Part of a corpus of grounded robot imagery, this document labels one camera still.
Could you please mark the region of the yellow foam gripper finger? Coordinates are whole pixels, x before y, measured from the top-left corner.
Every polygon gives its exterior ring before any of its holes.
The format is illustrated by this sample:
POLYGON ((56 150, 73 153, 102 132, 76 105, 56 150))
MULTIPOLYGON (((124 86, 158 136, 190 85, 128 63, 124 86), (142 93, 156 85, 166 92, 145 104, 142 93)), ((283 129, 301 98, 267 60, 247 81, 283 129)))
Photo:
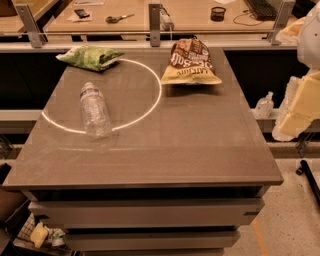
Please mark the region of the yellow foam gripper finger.
POLYGON ((312 70, 302 78, 292 76, 278 109, 272 136, 291 141, 320 118, 320 71, 312 70))
POLYGON ((302 17, 280 30, 276 35, 276 40, 285 44, 296 44, 304 20, 305 18, 302 17))

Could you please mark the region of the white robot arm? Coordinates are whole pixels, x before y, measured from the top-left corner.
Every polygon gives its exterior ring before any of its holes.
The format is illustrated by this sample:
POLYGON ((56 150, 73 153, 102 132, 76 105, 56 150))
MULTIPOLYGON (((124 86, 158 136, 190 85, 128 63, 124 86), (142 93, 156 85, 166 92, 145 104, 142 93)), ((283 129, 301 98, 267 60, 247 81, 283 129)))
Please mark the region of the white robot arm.
POLYGON ((292 76, 272 130, 277 141, 291 141, 320 118, 320 3, 280 32, 281 40, 297 40, 298 61, 309 71, 302 78, 292 76))

